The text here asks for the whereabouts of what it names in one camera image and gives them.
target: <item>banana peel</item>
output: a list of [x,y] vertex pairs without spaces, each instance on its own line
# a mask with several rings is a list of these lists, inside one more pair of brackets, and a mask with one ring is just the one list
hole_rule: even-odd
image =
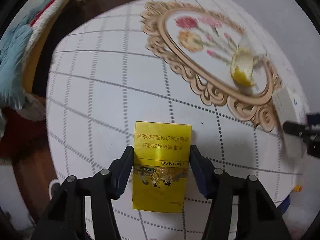
[[230,73],[232,78],[244,87],[254,86],[252,81],[254,58],[253,53],[247,48],[238,48],[231,60]]

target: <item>red fabric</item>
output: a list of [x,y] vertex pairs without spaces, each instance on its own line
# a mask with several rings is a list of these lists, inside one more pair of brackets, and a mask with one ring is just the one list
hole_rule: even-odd
[[38,20],[38,18],[42,15],[42,13],[54,2],[55,0],[51,0],[43,9],[42,11],[38,12],[36,14],[36,16],[33,18],[33,20],[30,22],[30,26],[32,27],[36,21]]
[[4,136],[0,140],[0,158],[13,157],[28,141],[47,133],[45,120],[26,120],[8,107],[2,112],[7,118],[7,124]]

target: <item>white table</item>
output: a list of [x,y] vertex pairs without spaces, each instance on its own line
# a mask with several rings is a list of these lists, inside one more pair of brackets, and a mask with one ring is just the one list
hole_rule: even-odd
[[[157,1],[167,3],[168,9]],[[215,24],[224,41],[224,33],[236,43],[246,33],[254,49],[267,52],[265,66],[254,70],[257,86],[250,95],[233,83],[228,63],[211,57],[207,49],[220,56],[224,52],[188,40],[187,31],[192,31],[198,35],[193,37],[205,41],[199,27],[211,33],[201,18],[209,17],[207,11],[219,21]],[[176,24],[181,17],[192,17],[197,27]],[[180,31],[188,44],[178,38]],[[47,125],[58,178],[85,178],[109,167],[126,145],[133,145],[136,121],[186,123],[192,125],[192,144],[215,167],[242,178],[256,175],[278,206],[301,174],[301,161],[283,151],[268,105],[280,81],[305,100],[274,39],[231,0],[139,0],[103,13],[67,35],[52,57]],[[251,112],[239,108],[246,104]],[[191,169],[183,214],[133,210],[131,187],[129,182],[121,198],[113,201],[122,238],[201,239],[210,201],[198,192]],[[236,231],[236,201],[230,239]],[[89,202],[86,218],[93,237]]]

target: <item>yellow box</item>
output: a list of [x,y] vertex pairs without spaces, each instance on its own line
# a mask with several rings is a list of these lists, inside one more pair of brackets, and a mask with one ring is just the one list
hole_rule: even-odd
[[134,209],[181,213],[192,127],[136,122],[132,204]]

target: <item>pink flower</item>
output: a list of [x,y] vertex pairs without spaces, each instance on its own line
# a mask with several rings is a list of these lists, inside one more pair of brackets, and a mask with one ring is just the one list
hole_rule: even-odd
[[207,24],[207,25],[210,25],[210,26],[214,26],[216,28],[220,28],[222,27],[222,24],[220,21],[212,18],[212,17],[198,17],[199,21],[204,23],[204,24]]
[[179,26],[180,28],[184,29],[192,29],[198,27],[198,22],[195,18],[192,17],[179,17],[175,19],[176,25]]
[[216,53],[213,50],[207,49],[207,54],[210,55],[211,57],[214,57]]

